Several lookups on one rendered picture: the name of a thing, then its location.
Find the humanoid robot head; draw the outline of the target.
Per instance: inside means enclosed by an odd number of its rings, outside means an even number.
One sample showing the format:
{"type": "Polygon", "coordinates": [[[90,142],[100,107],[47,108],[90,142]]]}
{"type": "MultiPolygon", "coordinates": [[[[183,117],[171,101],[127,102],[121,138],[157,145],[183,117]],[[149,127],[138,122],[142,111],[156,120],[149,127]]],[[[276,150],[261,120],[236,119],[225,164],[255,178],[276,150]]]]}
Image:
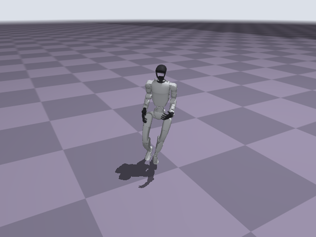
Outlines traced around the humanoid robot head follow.
{"type": "Polygon", "coordinates": [[[164,83],[165,81],[164,80],[164,77],[165,77],[165,74],[166,74],[166,66],[165,65],[158,65],[157,68],[156,68],[156,76],[158,78],[159,81],[157,81],[158,83],[164,83]],[[163,73],[164,76],[158,76],[157,73],[163,73]]]}

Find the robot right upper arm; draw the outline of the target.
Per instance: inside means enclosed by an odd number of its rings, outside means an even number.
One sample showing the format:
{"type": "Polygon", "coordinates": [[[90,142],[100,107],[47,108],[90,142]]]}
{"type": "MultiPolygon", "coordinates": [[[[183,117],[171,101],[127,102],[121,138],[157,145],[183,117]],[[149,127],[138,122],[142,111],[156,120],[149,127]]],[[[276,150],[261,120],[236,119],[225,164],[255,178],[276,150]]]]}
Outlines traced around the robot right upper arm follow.
{"type": "Polygon", "coordinates": [[[146,87],[146,99],[151,99],[152,98],[152,94],[151,94],[151,84],[152,84],[153,80],[148,80],[145,84],[146,87]]]}

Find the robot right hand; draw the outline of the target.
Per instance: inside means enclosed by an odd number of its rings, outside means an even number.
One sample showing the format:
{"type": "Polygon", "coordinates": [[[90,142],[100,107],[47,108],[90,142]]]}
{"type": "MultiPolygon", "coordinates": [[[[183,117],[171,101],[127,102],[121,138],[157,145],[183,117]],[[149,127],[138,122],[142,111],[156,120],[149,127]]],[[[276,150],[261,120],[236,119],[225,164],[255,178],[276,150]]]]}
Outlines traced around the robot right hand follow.
{"type": "Polygon", "coordinates": [[[143,108],[142,110],[142,118],[143,118],[143,122],[146,123],[146,118],[145,118],[145,115],[146,115],[146,108],[143,108]]]}

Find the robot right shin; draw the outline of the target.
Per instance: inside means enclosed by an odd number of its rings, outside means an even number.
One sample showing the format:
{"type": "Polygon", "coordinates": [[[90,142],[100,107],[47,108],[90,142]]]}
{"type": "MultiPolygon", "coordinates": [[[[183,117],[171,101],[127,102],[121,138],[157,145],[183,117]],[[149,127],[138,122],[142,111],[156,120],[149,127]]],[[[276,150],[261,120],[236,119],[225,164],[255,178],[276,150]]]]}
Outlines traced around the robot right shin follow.
{"type": "MultiPolygon", "coordinates": [[[[142,141],[142,143],[143,143],[143,141],[142,141]]],[[[147,151],[150,151],[150,152],[151,152],[151,142],[150,142],[149,144],[144,144],[144,143],[143,143],[143,146],[144,146],[144,148],[145,148],[147,151]]]]}

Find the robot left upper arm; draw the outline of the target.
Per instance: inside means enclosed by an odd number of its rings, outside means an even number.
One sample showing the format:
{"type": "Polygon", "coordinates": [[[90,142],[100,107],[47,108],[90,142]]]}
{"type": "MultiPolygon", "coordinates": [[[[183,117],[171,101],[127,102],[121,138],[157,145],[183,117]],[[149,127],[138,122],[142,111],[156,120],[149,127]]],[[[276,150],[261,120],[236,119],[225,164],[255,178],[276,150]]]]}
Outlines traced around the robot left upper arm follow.
{"type": "Polygon", "coordinates": [[[175,100],[176,100],[176,96],[177,96],[177,84],[170,82],[169,88],[171,90],[170,104],[175,104],[175,100]]]}

